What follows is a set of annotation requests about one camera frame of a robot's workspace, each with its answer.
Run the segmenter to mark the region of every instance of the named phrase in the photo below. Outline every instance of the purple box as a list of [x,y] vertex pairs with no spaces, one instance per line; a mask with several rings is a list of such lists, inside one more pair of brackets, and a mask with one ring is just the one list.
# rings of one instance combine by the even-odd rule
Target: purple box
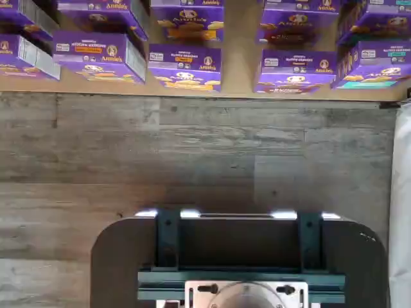
[[314,92],[335,79],[336,62],[335,53],[328,51],[265,49],[258,67],[254,92]]
[[0,19],[2,25],[13,24],[46,42],[53,41],[53,33],[58,24],[32,0],[0,0]]
[[148,68],[168,88],[221,91],[221,49],[150,44]]
[[258,31],[260,42],[305,43],[318,38],[340,11],[340,0],[265,0]]
[[338,43],[355,45],[363,39],[409,37],[410,4],[408,0],[359,1],[340,21]]
[[151,8],[169,39],[223,40],[223,0],[152,0]]
[[53,58],[20,35],[0,35],[0,75],[60,79]]
[[54,47],[54,61],[88,80],[146,80],[146,60],[125,34],[59,31]]
[[411,42],[359,42],[338,63],[338,89],[382,89],[411,78]]
[[148,40],[150,18],[140,0],[58,0],[58,10],[82,26],[107,32],[129,28]]

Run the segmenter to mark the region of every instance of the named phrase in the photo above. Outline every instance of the wooden floor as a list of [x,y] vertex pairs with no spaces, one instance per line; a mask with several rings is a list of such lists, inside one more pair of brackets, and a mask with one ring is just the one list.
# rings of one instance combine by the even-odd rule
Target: wooden floor
[[386,244],[395,113],[360,103],[4,92],[0,306],[88,307],[96,236],[156,204],[335,211]]

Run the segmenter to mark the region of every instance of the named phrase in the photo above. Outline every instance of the metal plate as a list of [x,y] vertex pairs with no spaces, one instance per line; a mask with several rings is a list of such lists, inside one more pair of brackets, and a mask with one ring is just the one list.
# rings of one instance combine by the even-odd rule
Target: metal plate
[[[213,291],[199,291],[199,287],[213,287]],[[284,293],[292,288],[291,294]],[[241,281],[187,281],[186,308],[227,308],[229,301],[247,296],[260,301],[261,308],[309,308],[308,285],[305,282],[241,282]]]

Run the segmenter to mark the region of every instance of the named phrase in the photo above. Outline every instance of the bunny logo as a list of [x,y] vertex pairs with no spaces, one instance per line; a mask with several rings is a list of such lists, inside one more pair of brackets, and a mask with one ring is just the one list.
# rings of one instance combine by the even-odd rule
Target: bunny logo
[[7,50],[8,49],[8,42],[7,41],[2,41],[1,43],[0,43],[0,49],[1,50]]
[[197,13],[193,10],[184,10],[180,12],[180,16],[187,19],[193,19],[197,17]]
[[287,78],[288,82],[292,82],[292,83],[299,83],[299,82],[303,82],[306,78],[304,76],[291,76]]
[[213,59],[210,56],[204,58],[204,65],[211,66],[213,64]]
[[393,27],[405,26],[407,24],[406,17],[395,17],[388,20],[388,25]]
[[116,56],[116,55],[117,55],[117,52],[118,52],[118,49],[117,49],[116,46],[114,46],[114,45],[109,45],[109,46],[107,47],[107,54],[108,54],[109,56]]
[[180,77],[185,80],[191,80],[194,78],[194,75],[186,72],[179,72],[177,73],[177,77]]
[[320,62],[320,67],[321,67],[322,69],[327,69],[328,66],[329,66],[329,62],[328,62],[327,60],[321,60],[321,62]]
[[290,17],[290,21],[291,22],[294,22],[294,23],[296,23],[296,24],[303,24],[304,22],[306,22],[307,21],[307,16],[305,16],[305,15],[292,15],[291,17]]
[[382,74],[388,74],[388,75],[398,74],[400,72],[401,72],[401,69],[399,67],[390,67],[389,69],[383,69],[381,71]]
[[91,14],[89,16],[91,21],[96,21],[96,22],[105,22],[107,21],[107,17],[101,14]]
[[87,69],[88,71],[94,71],[94,72],[102,72],[104,69],[100,66],[96,65],[86,65],[84,69]]

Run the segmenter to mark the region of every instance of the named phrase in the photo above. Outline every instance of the white curtain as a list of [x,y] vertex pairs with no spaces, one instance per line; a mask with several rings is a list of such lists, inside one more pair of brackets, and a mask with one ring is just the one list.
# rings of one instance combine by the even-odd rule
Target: white curtain
[[411,103],[397,116],[389,237],[391,307],[411,307]]

